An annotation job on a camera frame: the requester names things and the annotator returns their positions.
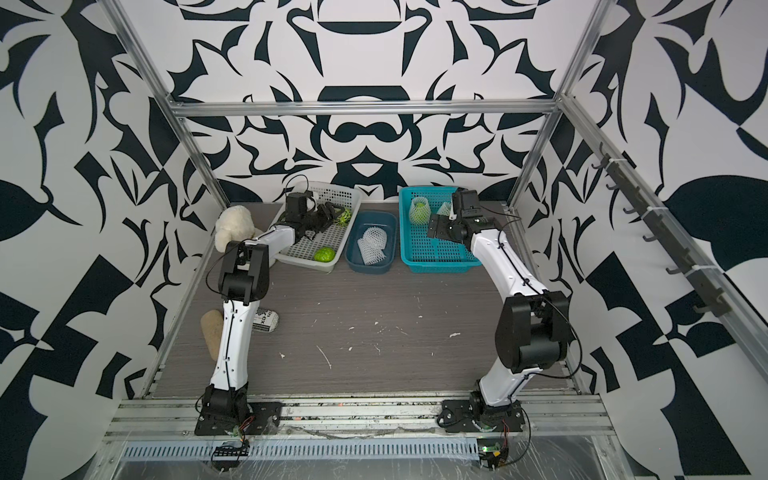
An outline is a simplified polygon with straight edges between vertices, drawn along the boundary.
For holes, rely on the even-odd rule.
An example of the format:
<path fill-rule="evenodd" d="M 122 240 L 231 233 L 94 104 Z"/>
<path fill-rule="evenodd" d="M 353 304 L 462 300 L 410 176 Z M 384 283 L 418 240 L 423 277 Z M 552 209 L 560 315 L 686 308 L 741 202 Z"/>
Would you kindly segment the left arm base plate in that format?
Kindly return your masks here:
<path fill-rule="evenodd" d="M 196 403 L 196 436 L 251 436 L 277 431 L 284 404 L 251 402 L 245 388 L 220 390 L 209 386 Z"/>

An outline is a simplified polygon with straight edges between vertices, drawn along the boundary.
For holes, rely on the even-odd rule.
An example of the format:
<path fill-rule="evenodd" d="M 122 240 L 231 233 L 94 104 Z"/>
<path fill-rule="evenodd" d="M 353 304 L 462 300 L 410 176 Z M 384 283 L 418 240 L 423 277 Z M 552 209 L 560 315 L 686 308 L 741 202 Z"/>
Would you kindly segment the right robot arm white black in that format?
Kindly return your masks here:
<path fill-rule="evenodd" d="M 434 214 L 427 236 L 467 247 L 503 301 L 494 334 L 497 358 L 472 398 L 478 417 L 498 415 L 511 408 L 533 377 L 567 356 L 575 340 L 567 320 L 568 301 L 527 269 L 496 221 Z"/>

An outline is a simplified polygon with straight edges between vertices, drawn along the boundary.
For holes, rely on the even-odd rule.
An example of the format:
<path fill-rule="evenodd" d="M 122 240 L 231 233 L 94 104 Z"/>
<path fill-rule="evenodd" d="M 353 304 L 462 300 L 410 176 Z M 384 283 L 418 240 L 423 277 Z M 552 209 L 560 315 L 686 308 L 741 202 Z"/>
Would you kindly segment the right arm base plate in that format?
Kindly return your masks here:
<path fill-rule="evenodd" d="M 447 433 L 517 433 L 524 430 L 527 420 L 519 401 L 491 407 L 479 392 L 472 392 L 467 400 L 443 400 L 436 424 Z"/>

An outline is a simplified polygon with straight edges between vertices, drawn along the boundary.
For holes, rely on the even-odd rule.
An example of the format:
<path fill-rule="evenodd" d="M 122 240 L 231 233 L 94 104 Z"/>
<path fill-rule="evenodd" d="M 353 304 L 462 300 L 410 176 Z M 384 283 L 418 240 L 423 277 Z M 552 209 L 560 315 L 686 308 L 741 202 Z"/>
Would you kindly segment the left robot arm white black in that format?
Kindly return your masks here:
<path fill-rule="evenodd" d="M 252 327 L 270 286 L 270 262 L 281 251 L 336 225 L 345 209 L 330 202 L 307 205 L 303 195 L 286 201 L 284 214 L 261 234 L 230 240 L 221 257 L 217 287 L 223 300 L 219 351 L 210 384 L 201 396 L 200 418 L 243 422 L 247 402 L 248 352 Z"/>

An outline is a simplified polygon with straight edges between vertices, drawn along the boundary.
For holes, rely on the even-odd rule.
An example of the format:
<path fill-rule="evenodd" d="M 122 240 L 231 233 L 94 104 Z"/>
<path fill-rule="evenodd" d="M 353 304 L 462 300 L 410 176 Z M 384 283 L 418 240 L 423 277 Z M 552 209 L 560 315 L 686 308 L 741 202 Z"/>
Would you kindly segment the white foam net sleeve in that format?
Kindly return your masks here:
<path fill-rule="evenodd" d="M 410 203 L 408 218 L 412 225 L 427 225 L 431 217 L 429 201 L 422 196 L 413 197 Z"/>

